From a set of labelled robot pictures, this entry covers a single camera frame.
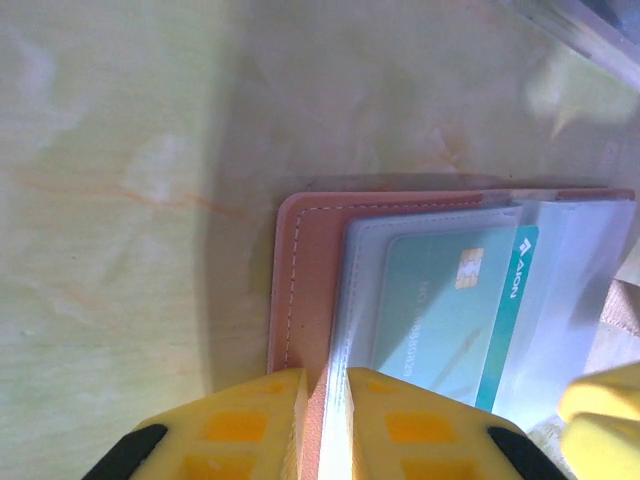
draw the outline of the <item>marble surface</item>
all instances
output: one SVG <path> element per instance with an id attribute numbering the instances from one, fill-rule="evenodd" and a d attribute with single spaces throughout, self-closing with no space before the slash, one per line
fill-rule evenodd
<path id="1" fill-rule="evenodd" d="M 0 12 L 5 479 L 264 371 L 289 193 L 640 183 L 640 94 L 498 1 Z"/>

